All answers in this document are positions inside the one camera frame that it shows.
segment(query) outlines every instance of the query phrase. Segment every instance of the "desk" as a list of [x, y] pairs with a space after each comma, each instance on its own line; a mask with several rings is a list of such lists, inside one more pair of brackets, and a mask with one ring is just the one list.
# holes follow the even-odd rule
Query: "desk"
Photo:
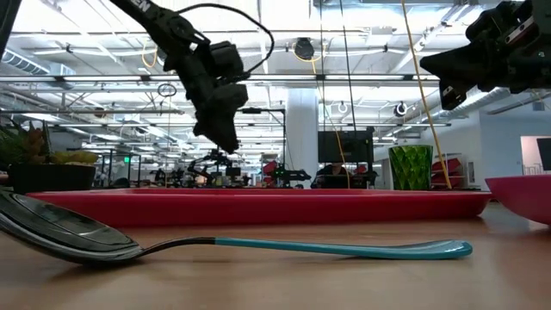
[[191, 235], [397, 245], [466, 239], [455, 261], [364, 260], [194, 245], [87, 270], [0, 236], [0, 309], [549, 309], [551, 232], [500, 206], [481, 220], [128, 230], [142, 245]]

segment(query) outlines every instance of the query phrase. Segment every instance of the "spoon handle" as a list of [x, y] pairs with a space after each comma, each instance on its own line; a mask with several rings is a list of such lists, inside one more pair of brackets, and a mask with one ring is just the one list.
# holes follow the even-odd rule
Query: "spoon handle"
[[461, 240], [432, 241], [415, 245], [400, 246], [364, 246], [216, 238], [215, 244], [385, 259], [450, 259], [464, 257], [473, 252], [473, 247], [467, 241]]

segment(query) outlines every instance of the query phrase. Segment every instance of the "ceiling duct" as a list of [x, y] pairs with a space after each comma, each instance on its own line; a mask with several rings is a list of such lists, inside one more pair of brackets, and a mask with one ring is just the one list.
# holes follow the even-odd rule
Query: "ceiling duct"
[[[14, 66], [31, 75], [70, 76], [76, 73], [66, 65], [34, 58], [34, 56], [29, 56], [25, 52], [13, 47], [6, 47], [2, 54], [2, 62], [4, 64]], [[63, 88], [64, 90], [70, 90], [75, 86], [75, 84], [67, 82], [52, 82], [48, 84]]]
[[50, 73], [47, 65], [41, 65], [37, 61], [33, 61], [22, 56], [22, 53], [16, 52], [11, 48], [6, 48], [2, 54], [2, 62], [4, 64], [13, 65], [19, 70], [23, 70], [32, 75], [46, 75]]

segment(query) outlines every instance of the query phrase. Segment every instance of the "potted plant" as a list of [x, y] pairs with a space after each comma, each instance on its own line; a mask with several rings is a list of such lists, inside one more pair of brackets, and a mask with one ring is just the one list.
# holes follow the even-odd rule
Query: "potted plant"
[[96, 174], [92, 152], [52, 152], [48, 126], [30, 123], [29, 130], [11, 121], [15, 131], [0, 125], [0, 170], [19, 194], [87, 190]]

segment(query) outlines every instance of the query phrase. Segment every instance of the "black robotic arm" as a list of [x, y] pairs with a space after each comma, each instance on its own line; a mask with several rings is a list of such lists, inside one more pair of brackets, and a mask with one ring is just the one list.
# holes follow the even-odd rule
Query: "black robotic arm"
[[138, 22], [166, 55], [165, 71], [176, 71], [195, 106], [195, 135], [205, 135], [224, 151], [233, 153], [238, 140], [233, 124], [237, 109], [248, 100], [247, 79], [235, 45], [211, 44], [179, 13], [149, 0], [110, 0]]
[[442, 108], [462, 104], [467, 91], [511, 93], [551, 88], [551, 1], [503, 1], [467, 28], [470, 43], [421, 59], [440, 78]]

